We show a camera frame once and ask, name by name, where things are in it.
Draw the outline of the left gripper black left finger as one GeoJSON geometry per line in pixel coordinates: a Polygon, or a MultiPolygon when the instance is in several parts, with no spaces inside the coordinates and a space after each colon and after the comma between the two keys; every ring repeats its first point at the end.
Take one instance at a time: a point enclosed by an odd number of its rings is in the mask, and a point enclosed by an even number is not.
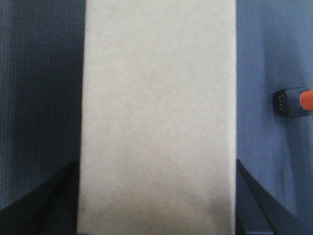
{"type": "Polygon", "coordinates": [[[75,235],[79,162],[65,165],[33,191],[0,211],[2,235],[75,235]]]}

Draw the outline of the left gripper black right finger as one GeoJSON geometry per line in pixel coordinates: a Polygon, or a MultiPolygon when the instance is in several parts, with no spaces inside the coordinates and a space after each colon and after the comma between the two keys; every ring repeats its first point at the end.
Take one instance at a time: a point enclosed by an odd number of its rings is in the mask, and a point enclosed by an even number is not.
{"type": "Polygon", "coordinates": [[[311,235],[313,227],[297,219],[271,196],[238,159],[236,166],[237,235],[311,235]]]}

